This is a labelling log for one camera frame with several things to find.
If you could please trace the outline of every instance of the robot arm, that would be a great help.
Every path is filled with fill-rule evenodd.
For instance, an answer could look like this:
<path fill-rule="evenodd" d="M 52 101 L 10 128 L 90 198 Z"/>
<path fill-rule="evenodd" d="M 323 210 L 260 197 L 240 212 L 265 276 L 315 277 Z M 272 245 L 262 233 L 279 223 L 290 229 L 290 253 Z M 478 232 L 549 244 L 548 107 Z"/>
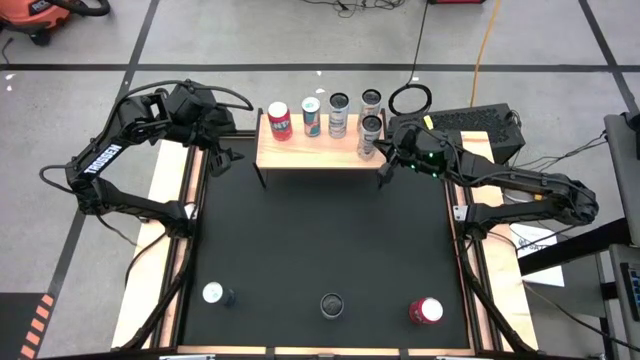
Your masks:
<path fill-rule="evenodd" d="M 595 193 L 563 174 L 546 174 L 494 164 L 456 145 L 448 135 L 414 124 L 403 125 L 390 140 L 375 146 L 387 162 L 378 170 L 380 185 L 388 183 L 400 165 L 463 187 L 494 185 L 536 194 L 542 200 L 491 207 L 470 204 L 454 207 L 456 222 L 474 239 L 484 239 L 497 224 L 555 219 L 567 225 L 587 225 L 598 213 Z"/>
<path fill-rule="evenodd" d="M 224 88 L 190 80 L 161 84 L 176 85 L 171 93 L 158 89 L 152 94 L 131 96 L 153 85 L 146 86 L 118 100 L 102 132 L 66 165 L 66 177 L 85 214 L 104 215 L 116 211 L 154 219 L 160 221 L 171 236 L 187 236 L 188 217 L 177 201 L 158 203 L 123 193 L 100 178 L 100 173 L 129 146 L 145 141 L 154 145 L 159 139 L 165 139 L 210 150 L 209 170 L 213 176 L 220 176 L 231 167 L 232 161 L 243 158 L 219 144 L 220 135 L 235 131 L 228 108 L 251 111 L 253 106 L 241 95 Z M 211 90 L 233 94 L 246 106 L 218 103 Z"/>

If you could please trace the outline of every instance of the silver can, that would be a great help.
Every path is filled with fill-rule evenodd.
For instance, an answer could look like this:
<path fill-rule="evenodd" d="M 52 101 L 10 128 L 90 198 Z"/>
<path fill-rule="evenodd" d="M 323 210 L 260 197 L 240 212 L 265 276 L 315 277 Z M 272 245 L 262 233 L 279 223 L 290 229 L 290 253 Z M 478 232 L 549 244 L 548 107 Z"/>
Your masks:
<path fill-rule="evenodd" d="M 370 160 L 376 153 L 373 141 L 380 139 L 382 132 L 382 120 L 375 115 L 366 116 L 360 125 L 360 136 L 358 139 L 358 156 L 364 160 Z"/>
<path fill-rule="evenodd" d="M 347 134 L 349 118 L 349 97 L 343 93 L 335 93 L 329 98 L 329 136 L 334 139 L 343 138 Z"/>
<path fill-rule="evenodd" d="M 314 97 L 302 100 L 302 120 L 304 133 L 307 136 L 320 135 L 320 100 Z"/>
<path fill-rule="evenodd" d="M 378 116 L 378 114 L 380 114 L 382 95 L 380 95 L 380 92 L 376 89 L 368 89 L 362 93 L 360 102 L 362 103 L 362 109 L 358 116 L 358 132 L 362 130 L 362 119 L 369 115 Z"/>

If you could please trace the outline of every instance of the black table surface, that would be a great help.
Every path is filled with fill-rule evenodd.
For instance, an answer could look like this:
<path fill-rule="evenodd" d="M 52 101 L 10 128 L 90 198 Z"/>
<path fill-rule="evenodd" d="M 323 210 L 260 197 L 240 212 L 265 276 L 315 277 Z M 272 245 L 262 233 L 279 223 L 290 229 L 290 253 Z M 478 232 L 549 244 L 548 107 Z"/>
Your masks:
<path fill-rule="evenodd" d="M 251 154 L 252 140 L 225 146 Z M 209 178 L 195 279 L 183 307 L 183 345 L 469 348 L 444 187 L 399 169 L 378 190 L 373 171 L 270 170 L 251 157 Z M 209 304 L 217 281 L 235 306 Z M 345 301 L 326 320 L 320 299 Z M 434 297 L 441 321 L 418 326 L 409 304 Z"/>

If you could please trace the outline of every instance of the red and white can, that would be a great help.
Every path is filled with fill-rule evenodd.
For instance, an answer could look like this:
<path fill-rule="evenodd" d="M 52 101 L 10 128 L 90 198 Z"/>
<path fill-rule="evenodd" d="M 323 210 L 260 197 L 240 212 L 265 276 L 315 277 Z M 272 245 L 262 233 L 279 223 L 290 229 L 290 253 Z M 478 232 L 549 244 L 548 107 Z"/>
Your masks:
<path fill-rule="evenodd" d="M 422 298 L 409 305 L 409 318 L 416 324 L 435 324 L 444 312 L 440 301 L 434 298 Z"/>
<path fill-rule="evenodd" d="M 291 129 L 291 114 L 287 104 L 279 101 L 272 103 L 267 110 L 267 116 L 269 116 L 273 137 L 278 141 L 289 140 L 293 130 Z"/>

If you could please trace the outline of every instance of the concrete floor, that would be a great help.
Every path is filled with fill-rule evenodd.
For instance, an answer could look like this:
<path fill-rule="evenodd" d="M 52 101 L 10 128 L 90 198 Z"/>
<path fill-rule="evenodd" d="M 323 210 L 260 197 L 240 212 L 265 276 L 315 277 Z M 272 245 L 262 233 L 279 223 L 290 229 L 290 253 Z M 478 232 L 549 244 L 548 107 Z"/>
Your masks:
<path fill-rule="evenodd" d="M 388 96 L 409 77 L 408 67 L 394 70 L 389 64 L 411 64 L 424 6 L 423 0 L 407 0 L 393 11 L 366 10 L 342 19 L 330 6 L 298 0 L 110 1 L 110 16 L 73 19 L 46 48 L 22 34 L 0 33 L 2 45 L 15 38 L 6 51 L 12 65 L 0 78 L 1 292 L 47 291 L 76 205 L 36 174 L 86 146 L 104 125 L 121 86 L 188 77 L 233 88 L 258 107 L 276 99 L 296 104 L 319 88 L 326 91 L 321 97 L 369 87 Z M 588 5 L 615 61 L 639 65 L 640 30 L 629 26 L 640 16 L 637 1 Z M 468 106 L 472 66 L 447 71 L 441 65 L 475 62 L 492 8 L 492 0 L 429 7 L 418 59 L 429 71 L 415 76 L 433 91 L 433 110 Z M 149 9 L 148 36 L 139 39 Z M 141 54 L 134 51 L 138 40 Z M 603 71 L 619 69 L 601 66 L 612 64 L 578 0 L 503 1 L 483 63 L 514 65 L 480 74 L 476 105 L 506 102 L 520 112 L 527 140 L 520 163 L 574 149 L 600 134 L 606 114 L 628 110 L 612 72 Z M 623 70 L 631 92 L 640 96 L 637 66 Z M 126 75 L 133 75 L 132 84 L 123 83 Z M 410 110 L 416 101 L 418 95 L 407 94 L 398 107 Z M 239 128 L 254 128 L 255 113 L 236 111 L 235 117 Z M 146 145 L 128 150 L 104 177 L 121 190 L 146 195 L 157 150 Z M 573 235 L 622 216 L 620 199 L 610 190 L 616 182 L 606 146 L 552 169 L 598 194 L 598 219 Z M 62 181 L 61 174 L 51 176 Z M 105 219 L 130 237 L 137 235 L 137 221 L 119 215 Z M 132 254 L 129 244 L 87 218 L 41 357 L 109 350 Z M 542 350 L 568 356 L 602 352 L 599 336 L 540 302 L 530 303 Z M 598 324 L 591 316 L 581 318 Z"/>

